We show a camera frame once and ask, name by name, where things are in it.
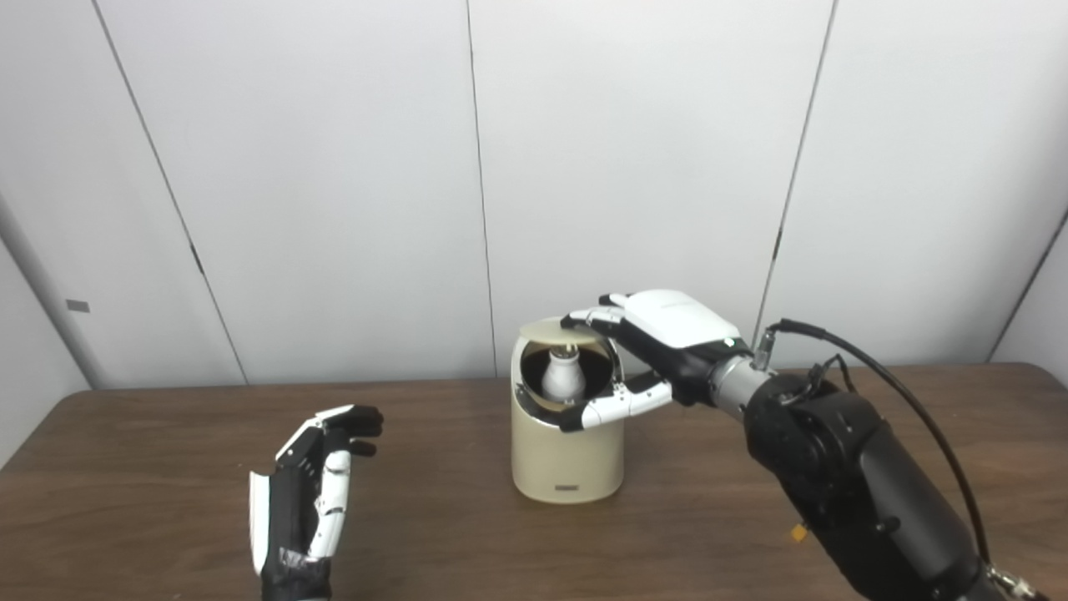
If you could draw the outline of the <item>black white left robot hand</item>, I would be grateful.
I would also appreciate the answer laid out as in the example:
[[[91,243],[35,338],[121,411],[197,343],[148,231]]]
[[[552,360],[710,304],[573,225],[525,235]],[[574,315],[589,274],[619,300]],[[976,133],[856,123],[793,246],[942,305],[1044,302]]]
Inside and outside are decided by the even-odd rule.
[[[333,597],[352,459],[373,457],[382,431],[377,407],[329,408],[294,430],[274,454],[271,474],[250,472],[250,551],[263,600]]]

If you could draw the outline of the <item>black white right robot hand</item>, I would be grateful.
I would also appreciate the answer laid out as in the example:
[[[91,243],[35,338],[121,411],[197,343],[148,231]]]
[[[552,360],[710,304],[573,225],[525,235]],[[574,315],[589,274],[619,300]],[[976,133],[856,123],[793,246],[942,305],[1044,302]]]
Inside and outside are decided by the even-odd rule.
[[[673,401],[716,407],[744,420],[748,404],[767,381],[735,325],[680,290],[609,294],[598,306],[572,311],[565,330],[585,330],[629,351],[649,370],[612,384],[609,393],[566,408],[562,432],[582,432],[648,413]]]

